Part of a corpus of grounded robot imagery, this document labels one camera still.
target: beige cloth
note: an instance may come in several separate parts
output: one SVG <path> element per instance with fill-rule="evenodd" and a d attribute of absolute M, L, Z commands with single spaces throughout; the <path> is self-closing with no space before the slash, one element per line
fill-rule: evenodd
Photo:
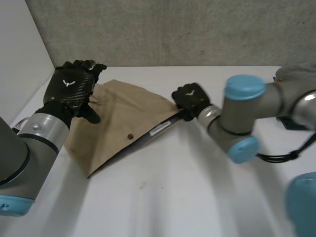
<path fill-rule="evenodd" d="M 120 150 L 177 113 L 176 106 L 166 98 L 117 80 L 96 84 L 90 102 L 101 122 L 91 124 L 83 118 L 74 118 L 65 143 L 87 177 Z"/>

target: gray wall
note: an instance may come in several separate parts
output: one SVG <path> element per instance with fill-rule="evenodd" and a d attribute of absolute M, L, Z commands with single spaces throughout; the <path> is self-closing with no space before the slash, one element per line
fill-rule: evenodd
<path fill-rule="evenodd" d="M 315 0 L 26 0 L 54 63 L 224 66 L 316 58 Z"/>

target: concrete wall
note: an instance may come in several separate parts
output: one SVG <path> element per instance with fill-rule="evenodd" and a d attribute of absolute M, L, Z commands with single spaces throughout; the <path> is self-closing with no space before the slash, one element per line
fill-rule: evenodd
<path fill-rule="evenodd" d="M 0 1 L 0 116 L 11 123 L 54 71 L 23 0 Z"/>
<path fill-rule="evenodd" d="M 55 65 L 288 65 L 316 58 L 313 0 L 26 0 Z"/>

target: white wall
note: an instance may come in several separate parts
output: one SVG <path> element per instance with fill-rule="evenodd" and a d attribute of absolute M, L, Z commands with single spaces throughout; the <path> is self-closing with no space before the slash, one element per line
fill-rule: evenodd
<path fill-rule="evenodd" d="M 11 123 L 54 70 L 23 0 L 0 0 L 0 116 Z"/>

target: white bird logo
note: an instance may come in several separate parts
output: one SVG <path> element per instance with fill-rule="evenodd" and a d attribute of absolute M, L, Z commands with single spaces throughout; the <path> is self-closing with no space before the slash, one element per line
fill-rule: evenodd
<path fill-rule="evenodd" d="M 187 93 L 186 95 L 194 95 L 194 90 L 191 93 Z"/>
<path fill-rule="evenodd" d="M 63 83 L 66 85 L 66 87 L 68 87 L 68 86 L 74 84 L 75 82 L 76 82 L 76 81 L 73 81 L 73 82 L 71 82 L 71 83 L 68 83 L 68 82 L 65 82 L 65 80 L 63 80 Z"/>

